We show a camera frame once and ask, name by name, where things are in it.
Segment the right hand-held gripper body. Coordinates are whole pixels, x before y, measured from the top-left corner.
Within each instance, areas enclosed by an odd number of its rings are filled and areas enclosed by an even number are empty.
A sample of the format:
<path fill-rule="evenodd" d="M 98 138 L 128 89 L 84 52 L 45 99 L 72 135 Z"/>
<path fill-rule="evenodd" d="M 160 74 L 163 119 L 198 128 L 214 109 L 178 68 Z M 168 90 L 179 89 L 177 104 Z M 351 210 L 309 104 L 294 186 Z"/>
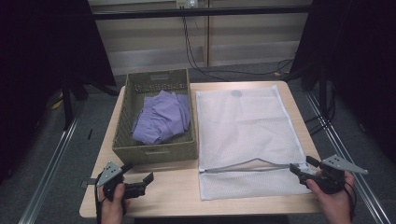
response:
<path fill-rule="evenodd" d="M 338 193 L 344 189 L 346 183 L 345 171 L 362 175 L 368 174 L 366 169 L 360 168 L 356 164 L 337 155 L 332 155 L 320 161 L 318 168 L 321 171 L 321 175 L 306 173 L 307 180 L 314 180 L 326 194 Z"/>

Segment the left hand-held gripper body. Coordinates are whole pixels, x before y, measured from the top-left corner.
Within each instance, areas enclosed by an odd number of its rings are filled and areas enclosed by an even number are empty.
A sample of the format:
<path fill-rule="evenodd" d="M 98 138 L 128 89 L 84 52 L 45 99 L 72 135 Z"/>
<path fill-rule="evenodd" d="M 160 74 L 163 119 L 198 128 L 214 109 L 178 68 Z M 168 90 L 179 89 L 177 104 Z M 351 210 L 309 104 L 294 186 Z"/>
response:
<path fill-rule="evenodd" d="M 104 195 L 111 202 L 114 198 L 114 191 L 118 184 L 123 182 L 123 174 L 121 168 L 114 162 L 109 161 L 103 172 L 99 175 L 96 183 L 96 187 L 103 188 Z M 124 198 L 138 198 L 144 196 L 146 193 L 146 187 L 143 186 L 143 180 L 138 183 L 126 184 L 124 191 Z"/>

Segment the green woven basket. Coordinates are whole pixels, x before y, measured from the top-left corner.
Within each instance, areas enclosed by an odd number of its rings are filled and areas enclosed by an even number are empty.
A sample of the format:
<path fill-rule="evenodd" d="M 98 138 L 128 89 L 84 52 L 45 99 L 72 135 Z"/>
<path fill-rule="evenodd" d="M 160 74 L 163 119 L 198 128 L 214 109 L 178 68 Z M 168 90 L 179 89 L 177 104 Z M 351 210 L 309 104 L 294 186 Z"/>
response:
<path fill-rule="evenodd" d="M 144 106 L 146 97 L 161 91 L 185 94 L 189 106 L 189 129 L 159 145 L 146 145 L 135 141 L 133 124 Z M 171 161 L 188 161 L 198 158 L 196 131 L 191 101 L 190 78 L 187 69 L 129 74 L 124 94 L 121 96 L 120 113 L 112 141 L 112 149 L 123 163 L 134 165 Z"/>

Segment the purple garment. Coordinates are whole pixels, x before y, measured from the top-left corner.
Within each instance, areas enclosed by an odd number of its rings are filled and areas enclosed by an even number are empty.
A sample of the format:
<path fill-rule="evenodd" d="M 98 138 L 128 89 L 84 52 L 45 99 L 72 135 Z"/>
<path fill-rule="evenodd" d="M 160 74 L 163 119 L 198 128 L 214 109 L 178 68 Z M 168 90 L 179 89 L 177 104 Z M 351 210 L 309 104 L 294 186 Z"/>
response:
<path fill-rule="evenodd" d="M 131 134 L 135 141 L 145 145 L 159 145 L 185 133 L 190 122 L 188 95 L 160 91 L 155 96 L 144 98 Z"/>

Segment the white mesh laundry bag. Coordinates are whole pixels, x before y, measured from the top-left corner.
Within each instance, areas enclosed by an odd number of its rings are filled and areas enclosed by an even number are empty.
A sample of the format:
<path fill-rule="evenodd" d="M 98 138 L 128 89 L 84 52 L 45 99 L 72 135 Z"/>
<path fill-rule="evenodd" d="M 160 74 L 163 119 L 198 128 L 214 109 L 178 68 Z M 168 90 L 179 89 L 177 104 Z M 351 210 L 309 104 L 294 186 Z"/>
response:
<path fill-rule="evenodd" d="M 203 201 L 306 194 L 290 171 L 309 168 L 277 86 L 198 91 Z"/>

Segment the person's right hand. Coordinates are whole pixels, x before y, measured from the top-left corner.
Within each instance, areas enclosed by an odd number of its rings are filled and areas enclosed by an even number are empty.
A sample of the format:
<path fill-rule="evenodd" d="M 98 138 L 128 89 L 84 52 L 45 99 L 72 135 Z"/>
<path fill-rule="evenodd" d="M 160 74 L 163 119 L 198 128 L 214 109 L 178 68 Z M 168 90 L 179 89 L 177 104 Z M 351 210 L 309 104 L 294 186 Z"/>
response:
<path fill-rule="evenodd" d="M 306 184 L 318 201 L 328 224 L 352 224 L 351 202 L 344 190 L 334 194 L 326 194 L 314 180 L 308 179 Z"/>

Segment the person's left hand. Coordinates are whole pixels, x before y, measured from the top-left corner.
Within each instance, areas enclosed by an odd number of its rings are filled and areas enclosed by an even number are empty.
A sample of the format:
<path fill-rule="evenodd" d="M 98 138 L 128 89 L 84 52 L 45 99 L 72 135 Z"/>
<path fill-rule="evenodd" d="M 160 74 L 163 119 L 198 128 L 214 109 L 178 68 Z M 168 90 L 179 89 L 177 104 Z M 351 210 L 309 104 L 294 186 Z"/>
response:
<path fill-rule="evenodd" d="M 123 197 L 124 191 L 125 185 L 123 183 L 118 184 L 111 202 L 105 197 L 103 188 L 98 189 L 98 199 L 101 203 L 101 224 L 122 224 L 123 208 L 121 203 L 124 203 L 126 208 L 131 203 L 129 199 Z"/>

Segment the grey tape strip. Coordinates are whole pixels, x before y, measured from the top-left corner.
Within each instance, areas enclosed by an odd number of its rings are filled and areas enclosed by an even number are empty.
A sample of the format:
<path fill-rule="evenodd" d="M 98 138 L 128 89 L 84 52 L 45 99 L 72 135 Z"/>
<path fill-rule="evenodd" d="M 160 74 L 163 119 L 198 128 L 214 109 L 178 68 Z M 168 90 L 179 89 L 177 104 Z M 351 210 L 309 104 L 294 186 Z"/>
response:
<path fill-rule="evenodd" d="M 87 188 L 89 185 L 95 185 L 96 183 L 97 183 L 97 179 L 96 179 L 96 178 L 89 178 L 89 179 L 83 180 L 83 181 L 80 183 L 80 186 L 81 186 L 83 189 L 85 189 L 85 188 Z"/>

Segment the black metal stand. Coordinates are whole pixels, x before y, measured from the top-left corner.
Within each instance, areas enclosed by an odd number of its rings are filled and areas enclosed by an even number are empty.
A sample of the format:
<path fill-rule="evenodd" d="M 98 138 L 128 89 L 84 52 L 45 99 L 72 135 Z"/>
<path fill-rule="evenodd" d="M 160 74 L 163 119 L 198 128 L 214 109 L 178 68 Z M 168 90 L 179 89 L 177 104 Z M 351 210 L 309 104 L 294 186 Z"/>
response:
<path fill-rule="evenodd" d="M 66 131 L 74 120 L 72 102 L 71 102 L 71 91 L 67 76 L 63 76 L 62 81 L 62 93 L 64 102 L 64 130 Z"/>

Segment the black curtain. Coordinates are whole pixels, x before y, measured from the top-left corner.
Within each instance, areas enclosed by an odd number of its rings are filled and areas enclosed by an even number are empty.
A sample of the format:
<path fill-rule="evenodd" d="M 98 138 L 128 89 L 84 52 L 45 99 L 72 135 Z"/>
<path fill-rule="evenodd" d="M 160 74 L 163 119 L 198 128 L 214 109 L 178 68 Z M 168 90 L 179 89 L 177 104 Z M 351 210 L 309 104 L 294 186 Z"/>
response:
<path fill-rule="evenodd" d="M 115 84 L 88 0 L 0 0 L 0 184 L 27 151 L 53 93 Z"/>
<path fill-rule="evenodd" d="M 290 73 L 329 79 L 396 163 L 396 0 L 312 0 Z"/>

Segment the black horizontal bar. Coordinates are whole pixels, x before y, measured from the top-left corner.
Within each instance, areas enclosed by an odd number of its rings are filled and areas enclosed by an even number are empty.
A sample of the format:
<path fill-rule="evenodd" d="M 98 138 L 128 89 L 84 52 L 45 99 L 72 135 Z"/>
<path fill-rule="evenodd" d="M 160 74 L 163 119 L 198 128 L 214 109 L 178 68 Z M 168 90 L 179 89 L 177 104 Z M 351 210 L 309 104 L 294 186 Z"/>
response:
<path fill-rule="evenodd" d="M 160 9 L 145 11 L 108 11 L 93 13 L 96 21 L 103 20 L 130 20 L 175 17 L 200 16 L 233 16 L 257 14 L 290 14 L 307 13 L 311 6 L 275 6 L 275 7 L 216 7 L 216 8 L 189 8 L 189 9 Z"/>

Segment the metal floor rail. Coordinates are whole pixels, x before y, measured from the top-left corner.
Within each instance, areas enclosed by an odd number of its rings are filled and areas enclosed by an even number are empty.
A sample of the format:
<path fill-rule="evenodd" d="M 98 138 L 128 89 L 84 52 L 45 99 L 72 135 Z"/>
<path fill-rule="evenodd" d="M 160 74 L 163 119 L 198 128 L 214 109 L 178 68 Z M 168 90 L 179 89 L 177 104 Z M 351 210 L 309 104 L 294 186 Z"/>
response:
<path fill-rule="evenodd" d="M 337 156 L 355 163 L 352 159 L 350 153 L 348 152 L 346 146 L 340 139 L 338 133 L 332 126 L 332 124 L 327 121 L 322 116 L 322 112 L 319 109 L 319 102 L 315 95 L 311 92 L 306 94 L 307 100 L 311 105 L 313 111 L 315 112 L 316 116 L 318 117 L 320 129 L 323 130 L 329 140 L 332 143 L 332 147 L 335 150 Z M 382 206 L 381 202 L 377 199 L 371 188 L 369 187 L 368 183 L 366 182 L 364 176 L 362 174 L 353 174 L 355 177 L 355 186 L 357 192 L 361 196 L 362 201 L 365 203 L 368 211 L 374 218 L 376 224 L 391 224 L 389 216 L 387 215 L 384 207 Z"/>
<path fill-rule="evenodd" d="M 71 123 L 63 131 L 61 139 L 59 140 L 57 147 L 55 148 L 47 168 L 40 178 L 40 181 L 35 188 L 35 192 L 32 195 L 29 203 L 25 207 L 18 224 L 35 224 L 36 218 L 41 210 L 41 207 L 50 191 L 50 186 L 53 182 L 54 177 L 59 169 L 61 161 L 64 157 L 71 138 L 78 126 L 81 114 L 84 110 L 85 104 L 82 103 L 78 106 L 75 116 L 72 118 Z"/>

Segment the wall socket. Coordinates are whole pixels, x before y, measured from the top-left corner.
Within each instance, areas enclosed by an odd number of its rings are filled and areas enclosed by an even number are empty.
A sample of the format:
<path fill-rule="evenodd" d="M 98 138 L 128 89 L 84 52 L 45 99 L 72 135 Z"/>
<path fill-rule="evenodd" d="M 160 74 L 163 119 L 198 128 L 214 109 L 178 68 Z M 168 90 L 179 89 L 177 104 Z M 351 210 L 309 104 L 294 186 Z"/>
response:
<path fill-rule="evenodd" d="M 198 0 L 176 0 L 178 9 L 198 8 Z"/>

